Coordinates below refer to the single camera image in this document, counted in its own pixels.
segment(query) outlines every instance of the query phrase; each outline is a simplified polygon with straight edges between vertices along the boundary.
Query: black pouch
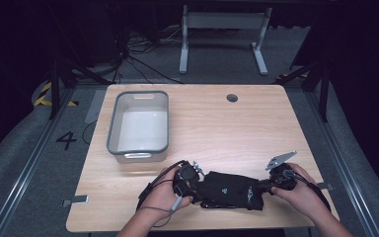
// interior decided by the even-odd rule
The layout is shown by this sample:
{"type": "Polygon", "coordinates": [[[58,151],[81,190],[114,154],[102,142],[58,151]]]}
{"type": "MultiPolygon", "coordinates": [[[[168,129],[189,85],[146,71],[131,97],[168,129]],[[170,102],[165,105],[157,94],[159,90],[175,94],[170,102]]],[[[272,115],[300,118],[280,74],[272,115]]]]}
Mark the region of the black pouch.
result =
{"type": "Polygon", "coordinates": [[[209,172],[203,182],[196,184],[196,191],[205,200],[225,203],[229,206],[262,210],[264,200],[257,189],[259,180],[245,176],[209,172]]]}

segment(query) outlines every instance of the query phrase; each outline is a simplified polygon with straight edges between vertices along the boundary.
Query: wooden table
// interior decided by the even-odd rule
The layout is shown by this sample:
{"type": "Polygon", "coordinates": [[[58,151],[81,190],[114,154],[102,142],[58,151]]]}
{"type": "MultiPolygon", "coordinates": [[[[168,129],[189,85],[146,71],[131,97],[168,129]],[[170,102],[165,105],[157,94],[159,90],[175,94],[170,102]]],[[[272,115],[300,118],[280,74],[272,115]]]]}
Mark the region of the wooden table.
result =
{"type": "MultiPolygon", "coordinates": [[[[114,85],[109,86],[67,219],[72,232],[120,230],[133,215],[138,195],[160,173],[180,160],[196,161],[205,173],[217,171],[259,180],[269,177],[272,156],[296,150],[290,162],[316,182],[322,176],[284,89],[277,85],[114,85]],[[169,95],[170,144],[163,162],[119,164],[107,150],[114,101],[123,91],[163,90],[169,95]],[[234,94],[235,103],[226,97],[234,94]]],[[[338,217],[326,190],[333,213],[338,217]]],[[[312,226],[284,199],[263,194],[264,210],[179,210],[160,230],[279,228],[312,226]]]]}

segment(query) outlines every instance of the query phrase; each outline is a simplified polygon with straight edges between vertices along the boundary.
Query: hand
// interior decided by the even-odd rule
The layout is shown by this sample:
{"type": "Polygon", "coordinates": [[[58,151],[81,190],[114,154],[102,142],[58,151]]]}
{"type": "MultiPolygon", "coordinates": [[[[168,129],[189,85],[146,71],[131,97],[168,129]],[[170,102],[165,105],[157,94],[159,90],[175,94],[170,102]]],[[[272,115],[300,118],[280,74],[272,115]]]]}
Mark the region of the hand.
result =
{"type": "MultiPolygon", "coordinates": [[[[304,177],[310,183],[316,185],[315,180],[299,165],[287,163],[295,173],[304,177]]],[[[273,187],[271,191],[280,198],[286,199],[290,204],[296,208],[301,213],[311,217],[315,214],[316,208],[324,208],[325,205],[319,199],[315,192],[313,192],[306,184],[303,182],[297,182],[296,187],[292,191],[286,191],[273,187]]]]}
{"type": "MultiPolygon", "coordinates": [[[[141,204],[142,209],[139,211],[146,211],[147,214],[153,216],[154,220],[159,221],[171,215],[171,212],[152,209],[150,207],[156,207],[168,211],[172,211],[171,207],[177,200],[177,196],[172,188],[172,180],[174,179],[175,173],[180,169],[180,167],[175,167],[170,172],[168,172],[164,177],[162,177],[156,184],[154,184],[154,189],[146,200],[141,204]]],[[[177,210],[190,205],[192,202],[192,197],[184,197],[178,206],[177,210]]]]}

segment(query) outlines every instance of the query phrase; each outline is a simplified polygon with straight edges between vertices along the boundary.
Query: plastic container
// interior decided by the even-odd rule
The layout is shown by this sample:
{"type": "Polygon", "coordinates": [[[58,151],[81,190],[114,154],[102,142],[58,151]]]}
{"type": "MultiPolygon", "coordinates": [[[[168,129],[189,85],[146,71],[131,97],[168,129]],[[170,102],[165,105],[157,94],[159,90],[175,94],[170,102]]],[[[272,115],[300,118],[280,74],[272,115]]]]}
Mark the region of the plastic container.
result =
{"type": "Polygon", "coordinates": [[[163,161],[168,145],[168,94],[132,91],[116,97],[107,148],[119,163],[163,161]]]}

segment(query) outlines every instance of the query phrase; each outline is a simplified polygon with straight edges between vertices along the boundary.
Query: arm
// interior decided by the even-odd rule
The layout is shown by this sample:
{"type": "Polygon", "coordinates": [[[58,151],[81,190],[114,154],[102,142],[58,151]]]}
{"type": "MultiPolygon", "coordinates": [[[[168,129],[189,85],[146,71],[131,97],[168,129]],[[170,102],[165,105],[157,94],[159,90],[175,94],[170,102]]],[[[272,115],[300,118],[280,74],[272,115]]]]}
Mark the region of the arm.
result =
{"type": "MultiPolygon", "coordinates": [[[[289,165],[294,172],[316,184],[315,180],[299,165],[289,165]]],[[[323,236],[352,236],[303,182],[297,182],[297,186],[292,191],[273,187],[272,192],[286,199],[294,208],[308,216],[323,236]]]]}
{"type": "MultiPolygon", "coordinates": [[[[162,179],[152,193],[141,204],[141,207],[134,213],[130,220],[125,224],[117,237],[144,237],[147,236],[152,227],[160,220],[169,217],[172,212],[172,205],[177,200],[177,196],[172,189],[172,181],[179,167],[172,169],[162,179]]],[[[177,210],[190,205],[191,197],[184,197],[177,210]]]]}

